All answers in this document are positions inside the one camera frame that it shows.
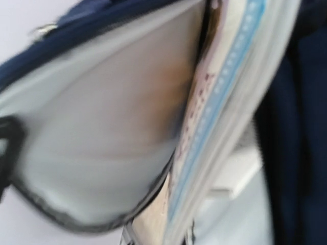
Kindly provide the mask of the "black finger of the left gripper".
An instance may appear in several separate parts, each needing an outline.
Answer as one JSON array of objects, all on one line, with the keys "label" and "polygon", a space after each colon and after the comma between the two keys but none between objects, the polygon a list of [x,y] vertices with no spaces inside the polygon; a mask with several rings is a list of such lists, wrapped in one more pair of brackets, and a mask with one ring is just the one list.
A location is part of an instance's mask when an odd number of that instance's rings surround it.
[{"label": "black finger of the left gripper", "polygon": [[16,162],[26,137],[23,123],[16,116],[1,117],[1,140],[7,146],[1,154],[1,199],[14,174]]}]

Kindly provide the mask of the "navy blue backpack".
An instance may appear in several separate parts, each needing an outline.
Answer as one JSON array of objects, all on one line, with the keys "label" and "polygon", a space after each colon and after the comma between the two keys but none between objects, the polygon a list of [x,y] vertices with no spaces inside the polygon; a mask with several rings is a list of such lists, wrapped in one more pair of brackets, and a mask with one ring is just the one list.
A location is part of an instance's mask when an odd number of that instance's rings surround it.
[{"label": "navy blue backpack", "polygon": [[[139,217],[170,174],[210,2],[78,1],[2,56],[1,117],[26,131],[7,188],[72,233]],[[181,244],[326,244],[326,1],[300,1]]]}]

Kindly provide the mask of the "pink magazine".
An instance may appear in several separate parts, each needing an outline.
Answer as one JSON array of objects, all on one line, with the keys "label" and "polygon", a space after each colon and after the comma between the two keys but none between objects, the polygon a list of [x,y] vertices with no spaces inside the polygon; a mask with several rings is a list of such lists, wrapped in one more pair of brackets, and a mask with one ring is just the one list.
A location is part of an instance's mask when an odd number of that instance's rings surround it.
[{"label": "pink magazine", "polygon": [[234,31],[227,27],[233,15],[243,16],[247,1],[211,1],[206,38],[197,65],[182,131],[174,160],[158,196],[132,223],[124,228],[121,244],[161,244],[175,203],[181,196],[187,173],[199,148],[196,129],[203,118],[204,107],[223,68]]}]

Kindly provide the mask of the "dog cover booklet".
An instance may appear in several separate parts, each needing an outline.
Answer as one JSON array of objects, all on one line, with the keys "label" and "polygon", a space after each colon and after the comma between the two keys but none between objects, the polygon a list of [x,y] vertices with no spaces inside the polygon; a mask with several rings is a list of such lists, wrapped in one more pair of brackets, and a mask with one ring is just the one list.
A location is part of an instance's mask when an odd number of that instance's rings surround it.
[{"label": "dog cover booklet", "polygon": [[197,129],[199,148],[175,203],[163,244],[181,244],[185,232],[225,159],[235,147],[276,72],[300,1],[247,1],[222,70]]}]

